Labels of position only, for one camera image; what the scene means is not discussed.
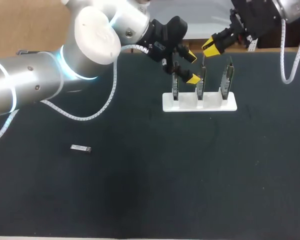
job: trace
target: white cable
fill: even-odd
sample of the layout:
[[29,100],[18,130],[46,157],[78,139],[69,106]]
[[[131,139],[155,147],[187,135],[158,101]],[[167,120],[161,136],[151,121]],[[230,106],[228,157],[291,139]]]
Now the white cable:
[[18,113],[19,110],[13,111],[12,113],[10,113],[8,119],[5,121],[3,127],[0,130],[0,138],[6,133],[6,131],[8,130],[12,120],[15,118],[16,114]]
[[[128,49],[136,49],[139,50],[145,54],[148,54],[149,50],[143,46],[140,45],[127,45],[127,46],[123,46],[121,48],[121,51],[125,51]],[[61,108],[57,107],[56,105],[54,105],[52,102],[44,100],[41,101],[43,104],[48,105],[49,107],[51,107],[52,109],[56,110],[58,113],[62,114],[63,116],[75,120],[75,121],[90,121],[95,119],[96,117],[100,116],[109,106],[109,104],[111,103],[115,92],[116,92],[116,88],[117,88],[117,80],[118,80],[118,76],[117,76],[117,60],[115,60],[115,62],[113,63],[113,85],[112,85],[112,90],[110,93],[110,96],[108,98],[108,100],[106,101],[106,103],[104,104],[104,106],[95,114],[88,116],[88,117],[78,117],[78,116],[73,116],[69,113],[67,113],[66,111],[62,110]]]
[[[125,51],[128,49],[136,49],[139,50],[145,54],[149,53],[149,50],[143,46],[140,45],[127,45],[127,46],[123,46],[121,48],[121,51]],[[92,119],[95,119],[96,117],[100,116],[109,106],[110,102],[112,101],[116,88],[117,88],[117,80],[118,80],[118,76],[117,76],[117,60],[114,62],[113,64],[113,85],[112,85],[112,90],[110,93],[110,96],[108,98],[108,100],[106,101],[105,105],[94,115],[92,116],[88,116],[88,117],[77,117],[77,116],[73,116],[65,111],[63,111],[61,108],[57,107],[56,105],[54,105],[53,103],[47,101],[47,100],[43,100],[41,101],[42,103],[48,105],[49,107],[51,107],[52,109],[56,110],[58,113],[64,115],[67,118],[73,119],[75,121],[90,121]],[[16,116],[17,112],[19,110],[16,110],[14,112],[12,112],[8,119],[5,121],[5,124],[3,125],[2,129],[0,130],[0,138],[5,134],[5,132],[7,131],[8,127],[10,126],[12,120],[14,119],[14,117]]]
[[284,84],[290,84],[295,79],[298,65],[300,62],[300,47],[293,63],[291,75],[289,79],[286,79],[286,72],[285,72],[286,21],[282,19],[281,23],[282,23],[281,51],[280,51],[281,79]]

